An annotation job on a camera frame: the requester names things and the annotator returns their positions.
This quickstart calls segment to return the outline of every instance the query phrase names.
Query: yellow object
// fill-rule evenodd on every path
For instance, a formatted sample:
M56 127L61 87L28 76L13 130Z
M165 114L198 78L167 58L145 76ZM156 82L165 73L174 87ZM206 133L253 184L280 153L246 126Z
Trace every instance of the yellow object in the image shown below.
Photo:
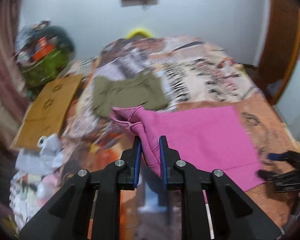
M99 146L98 145L95 145L95 144L91 144L91 146L90 146L90 153L97 153L97 150L99 150Z
M3 218L2 222L6 225L10 233L12 233L15 237L18 237L17 225L10 215L8 216L8 218Z
M45 85L19 129L17 147L39 150L37 142L41 136L60 133L63 119L82 77L69 76Z
M242 68L244 68L244 65L243 64L236 64L236 65L234 65L234 67L236 69L242 69Z
M242 75L244 75L244 76L246 76L246 77L249 78L249 76L248 76L248 74L246 73L246 71L245 71L244 68L241 68L241 69L239 69L239 70L240 70L240 72L242 73Z
M147 31L146 29L144 28L136 28L136 29L133 29L131 32L129 32L129 34L127 35L127 39L131 39L135 36L144 36L145 38L153 38L153 35Z

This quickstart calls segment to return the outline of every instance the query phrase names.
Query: patterned blanket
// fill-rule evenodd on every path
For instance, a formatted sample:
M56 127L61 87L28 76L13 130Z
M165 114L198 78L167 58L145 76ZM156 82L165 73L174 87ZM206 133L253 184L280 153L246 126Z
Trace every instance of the patterned blanket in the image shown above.
M123 80L134 77L140 71L153 72L161 78L162 89L170 102L163 111L235 106L243 126L260 152L260 161L265 164L265 168L279 172L290 169L284 163L265 160L267 153L293 150L295 145L259 89L224 49L189 37L120 39L104 47L98 60L77 62L67 72L84 72L86 78L82 90L70 105L66 128L61 137L65 164L61 168L60 186L78 169L103 169L119 159L123 150L132 146L114 123L93 114L92 80L97 75ZM143 177L138 190L122 192L122 239L180 239L180 194L156 193L159 198L166 194L169 199L166 205L170 205L169 210L172 211L167 213L156 208L155 211L152 209L146 212L146 198L151 191L149 184L153 179L148 179L147 175ZM267 195L264 184L247 194L277 225L286 222L291 195Z

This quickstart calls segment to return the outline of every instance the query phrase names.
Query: pink fabric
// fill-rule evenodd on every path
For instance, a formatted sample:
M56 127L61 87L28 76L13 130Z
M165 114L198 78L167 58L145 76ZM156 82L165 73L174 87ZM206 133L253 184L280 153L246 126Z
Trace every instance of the pink fabric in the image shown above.
M257 150L232 106L175 113L147 111L142 106L113 107L112 120L141 139L147 165L160 175L159 137L167 137L180 158L203 171L223 170L242 190L263 183Z

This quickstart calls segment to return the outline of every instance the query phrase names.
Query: pink curtain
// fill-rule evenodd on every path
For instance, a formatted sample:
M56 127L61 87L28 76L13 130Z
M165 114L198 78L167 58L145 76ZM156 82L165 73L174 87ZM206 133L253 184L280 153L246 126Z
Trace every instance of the pink curtain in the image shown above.
M13 59L20 2L0 3L0 142L5 148L18 132L29 103L22 75Z

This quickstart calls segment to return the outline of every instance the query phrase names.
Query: cardboard sheet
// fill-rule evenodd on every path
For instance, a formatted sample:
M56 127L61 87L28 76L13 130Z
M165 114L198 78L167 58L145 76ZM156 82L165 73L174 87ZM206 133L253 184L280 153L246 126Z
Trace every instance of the cardboard sheet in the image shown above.
M60 133L66 111L82 77L69 76L46 84L24 118L16 147L38 150L37 142L41 136Z

